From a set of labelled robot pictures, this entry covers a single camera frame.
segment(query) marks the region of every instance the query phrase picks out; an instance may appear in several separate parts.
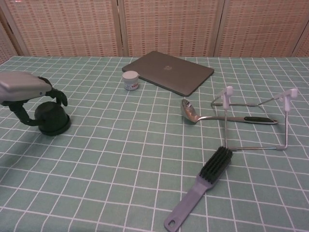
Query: laptop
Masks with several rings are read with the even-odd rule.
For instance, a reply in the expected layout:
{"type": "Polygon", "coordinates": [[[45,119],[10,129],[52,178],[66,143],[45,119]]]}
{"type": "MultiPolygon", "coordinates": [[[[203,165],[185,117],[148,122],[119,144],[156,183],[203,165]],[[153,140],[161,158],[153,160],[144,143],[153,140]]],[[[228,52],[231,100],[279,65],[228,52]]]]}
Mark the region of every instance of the laptop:
{"type": "Polygon", "coordinates": [[[122,71],[136,71],[140,79],[188,97],[213,74],[214,69],[152,51],[124,66],[122,71]]]}

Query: cleaning brush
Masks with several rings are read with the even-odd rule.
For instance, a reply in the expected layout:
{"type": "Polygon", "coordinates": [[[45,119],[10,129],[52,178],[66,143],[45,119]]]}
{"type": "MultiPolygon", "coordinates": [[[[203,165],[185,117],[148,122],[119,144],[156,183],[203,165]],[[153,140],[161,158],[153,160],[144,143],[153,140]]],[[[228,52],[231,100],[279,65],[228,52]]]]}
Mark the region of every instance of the cleaning brush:
{"type": "Polygon", "coordinates": [[[225,146],[219,147],[206,162],[196,176],[193,187],[189,189],[185,197],[164,221],[164,227],[169,232],[176,232],[180,228],[204,193],[215,186],[222,173],[231,162],[233,152],[226,147],[226,112],[229,108],[229,97],[232,93],[232,87],[227,87],[221,92],[221,98],[225,109],[225,146]]]}

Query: green checkered tablecloth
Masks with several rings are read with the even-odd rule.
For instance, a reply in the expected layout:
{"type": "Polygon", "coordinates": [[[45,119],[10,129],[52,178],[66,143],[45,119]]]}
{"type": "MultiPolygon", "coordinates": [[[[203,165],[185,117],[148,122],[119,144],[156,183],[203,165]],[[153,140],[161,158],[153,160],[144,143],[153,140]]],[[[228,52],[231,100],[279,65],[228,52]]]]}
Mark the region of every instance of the green checkered tablecloth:
{"type": "MultiPolygon", "coordinates": [[[[126,91],[121,68],[136,58],[13,57],[0,72],[27,71],[65,92],[72,126],[48,137],[0,108],[0,231],[164,232],[163,222],[224,141],[224,122],[189,123],[183,97],[139,80],[126,91]]],[[[298,88],[285,151],[234,152],[182,232],[309,231],[309,58],[185,58],[215,72],[188,100],[201,115],[233,86],[231,102],[260,102],[298,88]]],[[[25,104],[36,107],[51,98],[25,104]]],[[[282,102],[263,109],[278,125],[228,122],[230,146],[284,143],[282,102]]],[[[233,106],[229,116],[266,116],[233,106]]]]}

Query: gray brush handle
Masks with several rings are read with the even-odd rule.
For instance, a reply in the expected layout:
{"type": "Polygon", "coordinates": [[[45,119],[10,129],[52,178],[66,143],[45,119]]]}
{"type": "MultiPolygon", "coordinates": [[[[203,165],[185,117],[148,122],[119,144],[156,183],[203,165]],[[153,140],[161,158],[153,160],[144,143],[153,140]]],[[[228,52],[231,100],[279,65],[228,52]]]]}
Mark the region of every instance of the gray brush handle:
{"type": "Polygon", "coordinates": [[[190,188],[185,197],[164,221],[165,229],[169,232],[176,232],[204,195],[205,191],[211,187],[212,184],[198,176],[193,187],[190,188]]]}

